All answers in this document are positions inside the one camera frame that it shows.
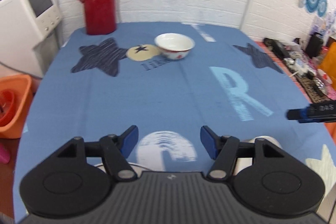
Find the white bowl red pattern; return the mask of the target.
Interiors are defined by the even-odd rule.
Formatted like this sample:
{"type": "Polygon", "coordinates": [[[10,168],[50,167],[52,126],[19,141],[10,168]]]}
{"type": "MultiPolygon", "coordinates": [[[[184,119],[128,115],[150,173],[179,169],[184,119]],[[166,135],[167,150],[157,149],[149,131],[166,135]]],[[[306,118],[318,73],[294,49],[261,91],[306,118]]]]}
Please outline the white bowl red pattern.
{"type": "Polygon", "coordinates": [[[154,39],[161,54],[170,60],[184,59],[195,47],[195,42],[183,34],[160,34],[154,39]]]}

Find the black patterned mat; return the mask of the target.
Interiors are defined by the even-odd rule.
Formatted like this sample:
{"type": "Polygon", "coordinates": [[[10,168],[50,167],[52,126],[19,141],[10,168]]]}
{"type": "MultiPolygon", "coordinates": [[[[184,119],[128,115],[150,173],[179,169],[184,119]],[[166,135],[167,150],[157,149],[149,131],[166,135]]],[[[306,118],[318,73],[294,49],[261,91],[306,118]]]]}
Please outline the black patterned mat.
{"type": "Polygon", "coordinates": [[[300,83],[312,103],[330,101],[330,98],[328,97],[328,91],[326,92],[326,94],[323,94],[315,90],[313,82],[315,77],[313,79],[310,79],[306,76],[295,76],[295,78],[300,83]]]}

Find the small steel bowl on side table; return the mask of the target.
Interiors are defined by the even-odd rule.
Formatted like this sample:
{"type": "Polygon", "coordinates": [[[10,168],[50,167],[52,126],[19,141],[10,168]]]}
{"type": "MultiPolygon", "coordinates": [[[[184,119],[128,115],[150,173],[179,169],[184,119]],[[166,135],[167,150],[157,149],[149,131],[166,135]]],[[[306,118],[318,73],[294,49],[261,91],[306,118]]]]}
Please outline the small steel bowl on side table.
{"type": "Polygon", "coordinates": [[[326,94],[327,92],[327,89],[326,89],[326,86],[325,84],[323,83],[322,80],[320,80],[319,78],[315,77],[314,80],[314,88],[317,92],[321,92],[323,94],[326,94]]]}

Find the white bowl with red item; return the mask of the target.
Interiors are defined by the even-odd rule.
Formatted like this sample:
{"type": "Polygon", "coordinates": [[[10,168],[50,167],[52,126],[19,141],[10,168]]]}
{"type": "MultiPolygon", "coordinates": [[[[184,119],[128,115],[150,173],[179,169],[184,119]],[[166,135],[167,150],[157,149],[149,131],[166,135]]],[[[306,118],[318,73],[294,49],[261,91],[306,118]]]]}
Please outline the white bowl with red item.
{"type": "Polygon", "coordinates": [[[325,85],[331,85],[333,83],[331,78],[322,69],[317,69],[317,75],[325,85]]]}

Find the orange paper bag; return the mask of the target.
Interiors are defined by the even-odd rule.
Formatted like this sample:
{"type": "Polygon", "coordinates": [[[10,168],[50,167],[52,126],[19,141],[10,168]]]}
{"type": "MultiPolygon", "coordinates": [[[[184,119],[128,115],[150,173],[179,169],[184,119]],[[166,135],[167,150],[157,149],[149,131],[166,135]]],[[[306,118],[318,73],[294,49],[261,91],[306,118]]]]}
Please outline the orange paper bag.
{"type": "Polygon", "coordinates": [[[318,66],[322,69],[334,82],[336,78],[336,43],[333,42],[329,47],[329,50],[323,59],[322,63],[318,66]]]}

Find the white power strip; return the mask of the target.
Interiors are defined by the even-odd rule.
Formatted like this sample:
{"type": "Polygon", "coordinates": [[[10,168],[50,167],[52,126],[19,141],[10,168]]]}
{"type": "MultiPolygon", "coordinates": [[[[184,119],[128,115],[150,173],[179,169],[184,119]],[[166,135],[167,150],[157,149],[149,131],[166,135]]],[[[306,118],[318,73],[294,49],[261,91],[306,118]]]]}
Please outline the white power strip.
{"type": "Polygon", "coordinates": [[[293,71],[294,75],[305,75],[309,71],[308,63],[304,62],[302,59],[287,59],[286,64],[288,68],[293,71]]]}

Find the black device on side table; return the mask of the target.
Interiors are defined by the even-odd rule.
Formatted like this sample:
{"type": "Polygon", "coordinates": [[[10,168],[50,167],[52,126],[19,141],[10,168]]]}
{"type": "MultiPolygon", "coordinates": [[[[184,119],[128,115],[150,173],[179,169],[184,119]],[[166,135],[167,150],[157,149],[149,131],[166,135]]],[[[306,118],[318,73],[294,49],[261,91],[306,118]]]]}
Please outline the black device on side table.
{"type": "Polygon", "coordinates": [[[272,51],[279,59],[283,60],[285,58],[289,58],[290,54],[285,49],[284,45],[280,43],[278,40],[264,38],[263,39],[264,45],[272,51]]]}

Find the blue patterned tablecloth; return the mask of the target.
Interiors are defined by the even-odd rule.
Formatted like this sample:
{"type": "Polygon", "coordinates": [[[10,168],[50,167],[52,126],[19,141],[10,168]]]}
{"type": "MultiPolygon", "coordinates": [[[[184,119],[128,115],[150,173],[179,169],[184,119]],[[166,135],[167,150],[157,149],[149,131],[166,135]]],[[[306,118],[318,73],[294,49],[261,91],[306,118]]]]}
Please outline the blue patterned tablecloth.
{"type": "Polygon", "coordinates": [[[262,54],[241,31],[213,25],[123,23],[106,36],[74,31],[30,107],[15,167],[15,219],[26,216],[22,177],[75,136],[97,141],[135,125],[139,141],[129,160],[169,172],[211,166],[199,137],[204,125],[241,140],[271,136],[300,161],[335,156],[323,124],[286,119],[307,99],[271,59],[256,66],[262,54]],[[184,59],[167,59],[154,42],[166,33],[186,35],[195,47],[184,59]]]}

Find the orange plastic basin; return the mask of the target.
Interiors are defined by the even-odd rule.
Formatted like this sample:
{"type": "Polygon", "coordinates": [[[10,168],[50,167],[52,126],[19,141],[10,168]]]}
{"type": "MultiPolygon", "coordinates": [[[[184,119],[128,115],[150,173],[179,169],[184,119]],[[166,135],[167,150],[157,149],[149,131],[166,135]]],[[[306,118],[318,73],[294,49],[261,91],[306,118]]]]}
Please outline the orange plastic basin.
{"type": "Polygon", "coordinates": [[[19,139],[33,101],[28,75],[1,78],[1,139],[19,139]]]}

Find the pink water bottle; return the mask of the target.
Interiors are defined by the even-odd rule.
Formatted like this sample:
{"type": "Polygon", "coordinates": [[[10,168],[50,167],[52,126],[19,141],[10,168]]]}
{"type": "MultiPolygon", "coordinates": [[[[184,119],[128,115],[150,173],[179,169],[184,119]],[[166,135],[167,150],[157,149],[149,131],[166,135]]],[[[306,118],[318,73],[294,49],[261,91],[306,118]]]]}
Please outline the pink water bottle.
{"type": "Polygon", "coordinates": [[[6,149],[6,147],[1,143],[0,144],[0,162],[2,164],[8,164],[11,159],[10,152],[6,149]]]}

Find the white countertop appliance with screen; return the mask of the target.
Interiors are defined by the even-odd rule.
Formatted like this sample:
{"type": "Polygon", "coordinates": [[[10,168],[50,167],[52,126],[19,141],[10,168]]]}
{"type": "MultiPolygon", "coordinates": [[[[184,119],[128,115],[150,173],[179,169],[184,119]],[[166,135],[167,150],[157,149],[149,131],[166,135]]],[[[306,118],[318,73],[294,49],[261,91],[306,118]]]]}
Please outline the white countertop appliance with screen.
{"type": "Polygon", "coordinates": [[[1,0],[1,65],[42,79],[62,45],[56,0],[1,0]]]}

